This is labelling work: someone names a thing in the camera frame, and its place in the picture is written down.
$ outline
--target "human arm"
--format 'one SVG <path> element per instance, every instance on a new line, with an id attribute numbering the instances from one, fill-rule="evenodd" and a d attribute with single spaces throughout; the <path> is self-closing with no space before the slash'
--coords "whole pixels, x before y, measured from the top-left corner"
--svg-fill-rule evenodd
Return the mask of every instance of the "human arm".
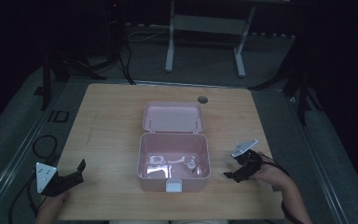
<path id="1" fill-rule="evenodd" d="M 68 197 L 68 192 L 64 192 L 56 197 L 41 197 L 41 205 L 36 216 L 36 224 L 52 224 L 60 213 L 62 203 Z"/>
<path id="2" fill-rule="evenodd" d="M 264 155 L 262 155 L 262 159 L 266 162 L 273 162 Z M 287 211 L 304 224 L 312 223 L 296 183 L 283 170 L 269 164 L 262 164 L 261 169 L 252 178 L 262 180 L 279 188 Z"/>

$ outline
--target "open box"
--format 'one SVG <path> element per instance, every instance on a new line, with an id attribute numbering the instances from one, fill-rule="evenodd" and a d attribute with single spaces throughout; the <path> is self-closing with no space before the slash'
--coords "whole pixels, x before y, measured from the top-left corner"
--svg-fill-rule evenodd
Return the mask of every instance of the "open box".
<path id="1" fill-rule="evenodd" d="M 142 189 L 202 190 L 211 167 L 200 104 L 148 103 L 143 127 L 138 160 Z"/>

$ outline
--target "box latch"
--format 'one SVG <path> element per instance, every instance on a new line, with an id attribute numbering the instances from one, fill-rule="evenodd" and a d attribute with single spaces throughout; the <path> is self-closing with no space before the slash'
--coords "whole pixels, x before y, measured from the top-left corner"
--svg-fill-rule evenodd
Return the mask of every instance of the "box latch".
<path id="1" fill-rule="evenodd" d="M 165 191 L 168 193 L 180 193 L 182 192 L 182 180 L 181 179 L 168 179 L 165 185 Z"/>

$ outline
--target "box lid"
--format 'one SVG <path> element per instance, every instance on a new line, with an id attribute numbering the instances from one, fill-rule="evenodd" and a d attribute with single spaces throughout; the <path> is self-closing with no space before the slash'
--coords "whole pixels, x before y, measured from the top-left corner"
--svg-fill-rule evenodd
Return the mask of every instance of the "box lid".
<path id="1" fill-rule="evenodd" d="M 204 130 L 198 103 L 150 102 L 145 107 L 143 126 L 151 133 L 201 133 Z"/>

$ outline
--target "table top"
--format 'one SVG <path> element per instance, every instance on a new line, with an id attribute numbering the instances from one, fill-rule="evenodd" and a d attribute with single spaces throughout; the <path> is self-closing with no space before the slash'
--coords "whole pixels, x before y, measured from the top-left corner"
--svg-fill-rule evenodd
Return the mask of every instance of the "table top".
<path id="1" fill-rule="evenodd" d="M 143 191 L 137 175 L 145 106 L 149 102 L 201 104 L 211 175 L 199 192 Z M 236 183 L 224 172 L 240 166 L 230 157 L 238 142 L 270 155 L 252 94 L 244 89 L 89 85 L 64 147 L 58 170 L 69 175 L 86 161 L 84 183 L 70 189 L 62 220 L 177 220 L 283 218 L 282 195 L 261 181 Z"/>

